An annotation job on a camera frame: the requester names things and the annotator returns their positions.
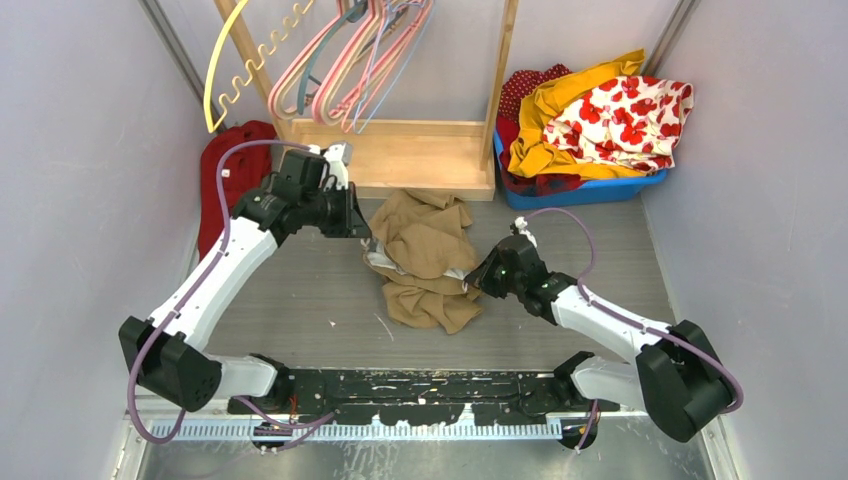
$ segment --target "white wall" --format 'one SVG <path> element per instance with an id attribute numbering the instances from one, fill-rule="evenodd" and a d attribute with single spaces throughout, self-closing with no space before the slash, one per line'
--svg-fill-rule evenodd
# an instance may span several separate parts
<path id="1" fill-rule="evenodd" d="M 848 467 L 846 23 L 846 2 L 701 2 L 660 70 L 695 110 L 644 200 L 677 310 L 748 394 L 753 479 Z"/>
<path id="2" fill-rule="evenodd" d="M 206 0 L 160 0 L 160 3 L 195 68 L 205 78 L 222 24 L 214 3 Z M 267 42 L 269 33 L 280 28 L 284 16 L 291 15 L 294 3 L 253 0 L 247 5 L 243 16 L 257 45 Z M 280 51 L 271 57 L 268 73 L 272 83 L 333 18 L 335 4 L 331 0 L 316 0 Z M 558 62 L 578 70 L 630 50 L 650 50 L 675 4 L 675 0 L 523 0 L 516 17 L 507 76 L 517 69 L 547 69 Z M 436 0 L 425 36 L 377 118 L 483 120 L 492 88 L 503 5 L 503 0 Z M 320 57 L 324 61 L 319 61 L 315 70 L 318 78 L 329 70 L 330 61 L 352 31 L 351 28 L 340 31 L 328 44 Z M 228 42 L 215 77 L 214 98 L 234 92 L 230 80 L 241 72 L 244 64 Z M 359 75 L 361 69 L 354 72 Z M 255 89 L 251 85 L 248 90 L 249 95 L 239 100 L 233 110 L 233 118 L 239 122 L 267 119 L 267 109 Z"/>
<path id="3" fill-rule="evenodd" d="M 106 478 L 118 327 L 185 272 L 208 136 L 137 2 L 0 12 L 0 476 Z"/>

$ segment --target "brown cloth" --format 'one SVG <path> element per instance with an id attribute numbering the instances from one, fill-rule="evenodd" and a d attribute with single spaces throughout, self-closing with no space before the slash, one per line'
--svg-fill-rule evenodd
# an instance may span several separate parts
<path id="1" fill-rule="evenodd" d="M 392 320 L 414 328 L 442 325 L 453 334 L 483 311 L 474 303 L 480 292 L 466 291 L 461 280 L 461 272 L 477 266 L 463 230 L 471 221 L 462 200 L 423 190 L 399 190 L 377 210 L 369 222 L 373 237 L 398 268 L 372 265 L 367 252 L 365 263 L 386 281 Z"/>

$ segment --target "blue laundry basket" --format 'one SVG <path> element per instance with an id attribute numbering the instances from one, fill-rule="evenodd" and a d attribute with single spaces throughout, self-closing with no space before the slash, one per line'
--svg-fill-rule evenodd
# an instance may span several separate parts
<path id="1" fill-rule="evenodd" d="M 495 130 L 495 165 L 501 169 L 499 158 L 504 146 L 501 137 Z M 506 203 L 515 210 L 535 210 L 545 207 L 563 207 L 566 205 L 584 205 L 587 203 L 621 202 L 635 197 L 640 190 L 648 185 L 654 185 L 665 180 L 667 170 L 660 170 L 646 177 L 614 178 L 610 180 L 591 180 L 579 188 L 568 192 L 555 193 L 544 197 L 526 197 L 506 192 Z"/>

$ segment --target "wooden clothing rack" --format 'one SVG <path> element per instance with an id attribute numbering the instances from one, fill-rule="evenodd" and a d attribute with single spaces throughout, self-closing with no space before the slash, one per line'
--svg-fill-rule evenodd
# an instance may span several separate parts
<path id="1" fill-rule="evenodd" d="M 283 140 L 306 144 L 351 143 L 354 154 L 350 176 L 361 198 L 386 198 L 399 188 L 423 188 L 450 192 L 465 200 L 492 200 L 495 194 L 492 138 L 518 2 L 504 0 L 498 58 L 485 121 L 372 120 L 365 131 L 356 135 L 343 133 L 337 125 L 320 125 L 310 119 L 289 123 L 273 118 L 277 135 Z M 215 0 L 224 21 L 236 4 L 236 0 Z M 242 61 L 258 67 L 252 69 L 256 77 L 254 86 L 265 103 L 271 81 L 243 19 L 233 23 L 229 36 Z"/>

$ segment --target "mustard yellow garment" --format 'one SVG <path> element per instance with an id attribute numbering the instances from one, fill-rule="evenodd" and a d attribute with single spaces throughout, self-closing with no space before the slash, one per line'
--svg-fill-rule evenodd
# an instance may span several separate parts
<path id="1" fill-rule="evenodd" d="M 545 143 L 542 130 L 585 92 L 620 76 L 639 73 L 645 51 L 636 50 L 579 73 L 545 82 L 521 100 L 518 139 L 510 147 L 509 171 L 522 177 L 550 173 L 580 175 L 584 180 L 641 177 L 645 174 L 620 165 L 577 163 L 570 153 Z"/>

